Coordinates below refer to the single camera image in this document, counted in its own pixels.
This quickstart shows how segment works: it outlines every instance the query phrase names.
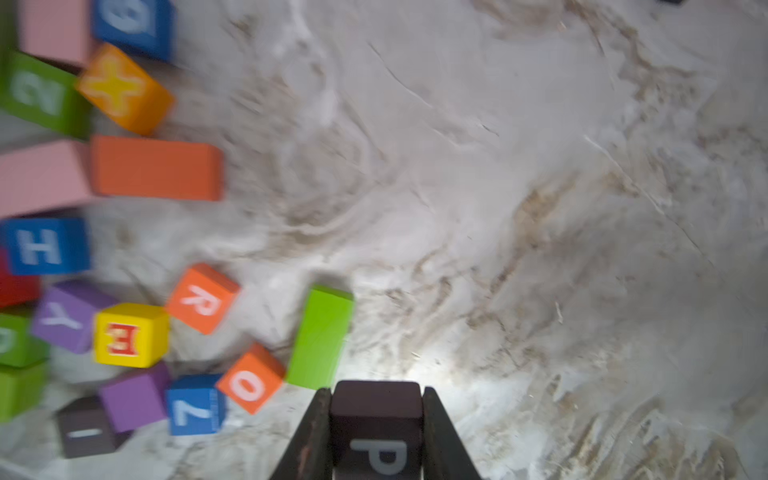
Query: pink block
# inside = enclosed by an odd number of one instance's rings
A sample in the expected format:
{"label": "pink block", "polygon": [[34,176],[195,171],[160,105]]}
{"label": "pink block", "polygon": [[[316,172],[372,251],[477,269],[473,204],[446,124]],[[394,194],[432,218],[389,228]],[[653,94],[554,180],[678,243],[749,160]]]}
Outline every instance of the pink block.
{"label": "pink block", "polygon": [[19,0],[18,23],[23,52],[78,67],[91,60],[91,0]]}
{"label": "pink block", "polygon": [[87,161],[88,146],[72,140],[0,156],[0,218],[92,201]]}

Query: orange block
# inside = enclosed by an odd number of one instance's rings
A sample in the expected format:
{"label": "orange block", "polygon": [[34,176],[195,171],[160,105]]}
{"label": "orange block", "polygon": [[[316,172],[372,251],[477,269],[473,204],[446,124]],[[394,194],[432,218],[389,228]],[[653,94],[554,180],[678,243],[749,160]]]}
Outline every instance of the orange block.
{"label": "orange block", "polygon": [[216,388],[253,415],[280,388],[285,373],[275,357],[254,343],[221,377]]}
{"label": "orange block", "polygon": [[205,263],[187,270],[166,311],[204,335],[213,332],[240,292],[240,285]]}
{"label": "orange block", "polygon": [[75,88],[116,124],[139,135],[152,133],[175,102],[168,90],[108,43],[96,53]]}
{"label": "orange block", "polygon": [[91,137],[93,188],[102,195],[220,200],[222,166],[209,144]]}

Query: yellow block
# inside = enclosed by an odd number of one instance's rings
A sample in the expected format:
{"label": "yellow block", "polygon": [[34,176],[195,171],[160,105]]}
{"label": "yellow block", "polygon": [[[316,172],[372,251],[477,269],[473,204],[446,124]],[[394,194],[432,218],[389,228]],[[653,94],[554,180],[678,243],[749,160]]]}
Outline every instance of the yellow block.
{"label": "yellow block", "polygon": [[165,118],[174,96],[119,48],[105,43],[75,88],[126,130],[149,135]]}
{"label": "yellow block", "polygon": [[168,351],[169,335],[170,316],[163,307],[120,303],[96,315],[95,360],[145,369]]}

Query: purple block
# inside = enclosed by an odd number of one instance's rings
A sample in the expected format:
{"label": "purple block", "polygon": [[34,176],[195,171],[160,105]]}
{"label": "purple block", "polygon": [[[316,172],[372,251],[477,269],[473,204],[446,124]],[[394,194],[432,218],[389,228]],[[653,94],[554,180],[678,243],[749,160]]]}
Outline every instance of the purple block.
{"label": "purple block", "polygon": [[93,343],[96,314],[118,303],[83,280],[55,283],[38,304],[32,335],[72,352],[86,353]]}
{"label": "purple block", "polygon": [[167,418],[165,390],[169,385],[170,372],[161,360],[101,387],[99,396],[114,430],[127,432]]}

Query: blue block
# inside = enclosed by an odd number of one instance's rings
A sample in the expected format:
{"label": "blue block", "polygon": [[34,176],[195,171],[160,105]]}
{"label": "blue block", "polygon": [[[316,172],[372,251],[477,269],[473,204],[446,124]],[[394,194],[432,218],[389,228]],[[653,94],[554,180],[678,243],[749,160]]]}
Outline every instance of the blue block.
{"label": "blue block", "polygon": [[170,0],[95,0],[93,35],[128,54],[170,63],[175,16]]}
{"label": "blue block", "polygon": [[2,225],[14,275],[59,275],[91,268],[88,233],[81,218],[15,218]]}
{"label": "blue block", "polygon": [[221,375],[188,375],[166,391],[171,435],[204,435],[221,430],[227,397],[216,388]]}

